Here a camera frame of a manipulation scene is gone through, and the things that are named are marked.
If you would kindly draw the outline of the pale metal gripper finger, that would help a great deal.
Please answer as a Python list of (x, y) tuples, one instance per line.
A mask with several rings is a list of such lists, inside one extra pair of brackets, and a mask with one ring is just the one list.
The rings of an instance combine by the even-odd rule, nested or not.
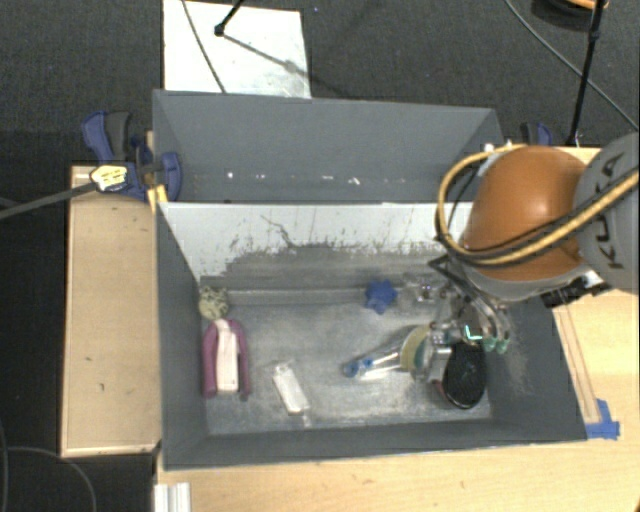
[(400, 349), (402, 357), (409, 358), (419, 348), (444, 349), (449, 348), (449, 344), (442, 331), (432, 329), (430, 325), (411, 325), (394, 332), (387, 341), (372, 351), (357, 356), (355, 365), (358, 368), (358, 361), (373, 352)]
[(358, 377), (372, 381), (403, 374), (416, 381), (441, 381), (450, 356), (450, 348), (419, 348), (409, 358), (403, 358), (400, 349), (377, 351), (358, 361)]

